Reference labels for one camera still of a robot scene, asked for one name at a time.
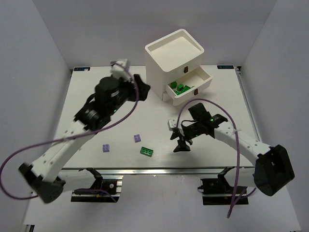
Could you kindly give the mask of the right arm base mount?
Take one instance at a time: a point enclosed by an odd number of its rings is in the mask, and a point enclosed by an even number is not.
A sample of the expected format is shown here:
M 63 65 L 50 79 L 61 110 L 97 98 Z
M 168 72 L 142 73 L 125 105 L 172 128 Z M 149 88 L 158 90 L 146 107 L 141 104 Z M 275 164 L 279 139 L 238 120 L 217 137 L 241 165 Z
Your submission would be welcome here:
M 226 167 L 215 178 L 202 178 L 201 186 L 197 188 L 202 193 L 203 205 L 230 205 L 232 200 L 233 185 L 230 186 L 225 179 L 228 171 L 234 167 Z

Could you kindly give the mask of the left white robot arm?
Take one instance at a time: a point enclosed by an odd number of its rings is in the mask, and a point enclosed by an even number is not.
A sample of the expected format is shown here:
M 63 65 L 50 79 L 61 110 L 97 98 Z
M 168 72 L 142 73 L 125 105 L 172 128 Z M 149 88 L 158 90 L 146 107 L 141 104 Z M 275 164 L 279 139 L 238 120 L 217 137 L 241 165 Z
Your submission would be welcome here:
M 102 129 L 108 129 L 112 115 L 126 102 L 147 99 L 150 86 L 138 74 L 133 79 L 104 77 L 95 86 L 84 106 L 76 113 L 64 137 L 32 164 L 23 163 L 19 172 L 44 203 L 51 203 L 63 192 L 98 192 L 101 174 L 94 168 L 64 171 L 64 165 Z

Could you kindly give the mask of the white drawer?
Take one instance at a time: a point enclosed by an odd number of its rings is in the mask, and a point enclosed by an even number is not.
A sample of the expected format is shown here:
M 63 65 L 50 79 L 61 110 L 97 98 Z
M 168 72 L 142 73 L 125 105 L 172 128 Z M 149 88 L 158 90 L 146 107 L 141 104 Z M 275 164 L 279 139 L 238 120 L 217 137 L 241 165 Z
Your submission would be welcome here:
M 185 74 L 183 77 L 175 80 L 177 85 L 183 84 L 183 86 L 195 86 L 194 88 L 191 88 L 190 90 L 177 95 L 174 92 L 177 90 L 177 88 L 172 89 L 169 83 L 165 85 L 165 92 L 172 98 L 173 105 L 177 106 L 196 96 L 194 95 L 195 89 L 198 89 L 198 93 L 201 93 L 203 90 L 207 89 L 210 86 L 212 79 L 213 76 L 209 75 L 205 70 L 202 69 L 202 67 L 198 67 L 195 70 Z

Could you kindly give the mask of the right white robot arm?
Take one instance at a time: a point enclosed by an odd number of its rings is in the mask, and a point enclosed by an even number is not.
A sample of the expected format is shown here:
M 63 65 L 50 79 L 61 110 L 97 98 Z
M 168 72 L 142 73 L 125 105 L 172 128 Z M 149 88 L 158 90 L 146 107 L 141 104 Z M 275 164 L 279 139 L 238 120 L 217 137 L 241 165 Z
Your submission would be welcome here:
M 168 120 L 171 139 L 177 139 L 178 143 L 174 152 L 190 151 L 192 139 L 204 134 L 239 151 L 252 164 L 251 168 L 225 168 L 218 174 L 214 187 L 207 187 L 205 193 L 221 193 L 237 185 L 258 188 L 265 195 L 273 196 L 295 178 L 283 146 L 270 146 L 253 139 L 234 129 L 224 116 L 211 116 L 201 103 L 190 107 L 189 112 L 193 119 L 188 126 L 180 125 L 175 119 Z

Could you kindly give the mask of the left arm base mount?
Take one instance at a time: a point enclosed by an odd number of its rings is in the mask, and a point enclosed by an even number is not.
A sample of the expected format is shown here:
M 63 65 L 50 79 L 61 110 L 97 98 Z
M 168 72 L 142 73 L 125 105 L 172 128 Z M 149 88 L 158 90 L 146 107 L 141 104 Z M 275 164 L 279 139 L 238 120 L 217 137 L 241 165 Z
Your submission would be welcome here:
M 86 190 L 76 189 L 72 192 L 71 202 L 75 203 L 117 203 L 121 193 L 120 178 L 105 178 L 97 170 L 87 168 L 95 178 Z

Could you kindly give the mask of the green lego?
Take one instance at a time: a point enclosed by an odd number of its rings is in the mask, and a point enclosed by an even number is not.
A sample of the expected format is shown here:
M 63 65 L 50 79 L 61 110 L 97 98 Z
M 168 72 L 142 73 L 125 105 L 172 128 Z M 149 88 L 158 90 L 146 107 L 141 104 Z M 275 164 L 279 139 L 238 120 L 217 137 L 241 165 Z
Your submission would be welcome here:
M 191 89 L 191 88 L 190 88 L 189 86 L 184 86 L 184 87 L 182 88 L 181 91 L 175 90 L 174 92 L 175 92 L 177 95 L 180 95 L 180 94 L 182 94 L 182 93 L 184 93 L 184 92 L 186 92 L 186 91 L 188 91 L 188 90 L 190 90 L 190 89 Z

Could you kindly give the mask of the white three-drawer cabinet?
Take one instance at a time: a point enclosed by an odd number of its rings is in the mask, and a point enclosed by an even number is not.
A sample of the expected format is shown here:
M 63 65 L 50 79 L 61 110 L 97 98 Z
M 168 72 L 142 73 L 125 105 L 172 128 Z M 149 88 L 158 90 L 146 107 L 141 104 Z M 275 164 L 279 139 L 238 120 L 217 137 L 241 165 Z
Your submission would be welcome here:
M 179 29 L 145 46 L 146 81 L 162 100 L 171 98 L 165 85 L 200 67 L 204 48 L 185 30 Z

